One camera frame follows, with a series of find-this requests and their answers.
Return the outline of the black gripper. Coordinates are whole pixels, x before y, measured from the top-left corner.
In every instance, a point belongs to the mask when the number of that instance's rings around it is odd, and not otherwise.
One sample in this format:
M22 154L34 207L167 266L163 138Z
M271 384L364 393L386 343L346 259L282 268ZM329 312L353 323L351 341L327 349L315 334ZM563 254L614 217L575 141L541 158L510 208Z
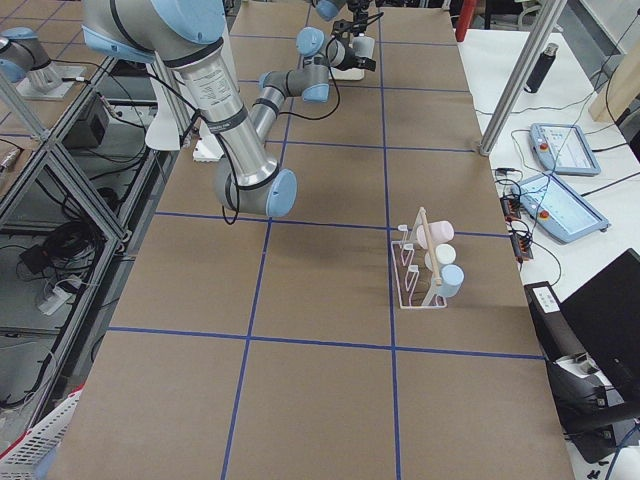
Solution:
M346 50L344 54L344 70L351 69L375 71L376 61L368 57L359 56L354 50Z

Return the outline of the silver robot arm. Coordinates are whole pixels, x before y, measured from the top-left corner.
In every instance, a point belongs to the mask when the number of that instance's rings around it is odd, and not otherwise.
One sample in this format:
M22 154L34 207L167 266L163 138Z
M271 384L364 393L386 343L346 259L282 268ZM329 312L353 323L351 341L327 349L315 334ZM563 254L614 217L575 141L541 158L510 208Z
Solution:
M318 0L312 1L316 13L326 22L334 20L342 8L347 6L353 14L352 23L362 31L368 23L368 9L370 2L367 0Z
M296 38L301 68L273 71L260 79L261 95L245 106L223 58L227 25L221 1L86 1L86 44L104 55L134 62L162 63L178 73L192 99L188 105L215 135L223 150L216 195L236 213L282 217L297 195L295 174L280 166L264 142L284 101L299 97L320 103L333 91L334 70L374 70L372 18L366 1L319 1L331 33L306 27Z

